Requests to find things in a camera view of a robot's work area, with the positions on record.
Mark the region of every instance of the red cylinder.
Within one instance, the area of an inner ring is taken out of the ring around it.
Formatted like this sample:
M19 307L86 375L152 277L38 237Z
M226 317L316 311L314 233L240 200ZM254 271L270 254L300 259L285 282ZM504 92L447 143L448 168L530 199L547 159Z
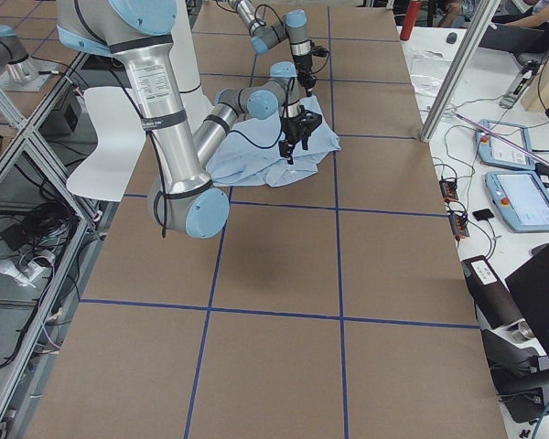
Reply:
M401 41L408 41L413 32L413 26L417 21L417 16L421 10L420 0L411 0L406 8L406 17L404 18L403 28L401 29Z

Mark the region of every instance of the robotic arm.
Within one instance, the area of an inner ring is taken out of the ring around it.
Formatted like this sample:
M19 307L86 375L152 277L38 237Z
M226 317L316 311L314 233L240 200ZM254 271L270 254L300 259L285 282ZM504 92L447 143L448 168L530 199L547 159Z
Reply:
M0 25L0 70L4 66L10 78L19 84L26 84L38 77L38 69L16 32L9 26Z
M318 80L312 71L313 57L326 57L328 51L316 46L309 38L305 11L291 11L274 25L268 26L256 17L256 10L250 0L228 0L228 4L248 29L253 48L258 55L266 53L286 39L289 40L299 83L305 88L307 96L311 96Z
M176 16L175 0L59 0L59 39L124 64L143 128L158 146L161 177L149 193L149 209L164 228L209 238L222 229L230 204L204 166L237 117L247 112L265 119L283 105L281 126L291 144L303 140L306 127L315 129L321 116L299 105L295 68L286 63L263 87L220 94L194 137L169 59Z

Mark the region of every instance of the blue cable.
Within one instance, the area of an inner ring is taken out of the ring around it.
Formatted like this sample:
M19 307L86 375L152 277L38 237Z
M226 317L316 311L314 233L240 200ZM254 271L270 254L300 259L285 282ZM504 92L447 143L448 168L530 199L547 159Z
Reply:
M547 414L548 410L549 410L549 402L543 407L543 411L541 412L541 416L539 417L539 420L537 421L537 424L534 426L533 436L531 436L531 439L535 439L537 437L537 432L539 431L539 427L541 426L541 423L543 422L543 418Z

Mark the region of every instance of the person's arm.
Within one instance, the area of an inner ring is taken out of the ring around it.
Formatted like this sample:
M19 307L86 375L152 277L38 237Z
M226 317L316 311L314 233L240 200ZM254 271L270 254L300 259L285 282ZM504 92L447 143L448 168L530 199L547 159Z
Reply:
M526 18L521 18L520 20L513 21L509 23L511 26L520 26L520 27L538 27L549 20L549 5L541 9L537 14L533 16L527 16Z

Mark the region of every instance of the black pants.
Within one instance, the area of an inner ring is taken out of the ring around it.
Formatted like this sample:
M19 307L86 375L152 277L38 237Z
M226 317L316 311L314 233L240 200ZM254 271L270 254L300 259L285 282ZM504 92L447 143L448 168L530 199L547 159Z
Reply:
M511 23L516 20L520 20L521 18L526 18L527 16L531 16L533 14L533 9L530 8L528 11L526 11L524 14L517 15L517 16L495 16L492 18L493 23ZM537 39L534 43L532 43L531 46L528 48L524 48L523 52L527 53L543 53L549 50L549 23L543 23L542 25L535 27L535 29L539 29L544 31L544 34L542 34L539 39Z

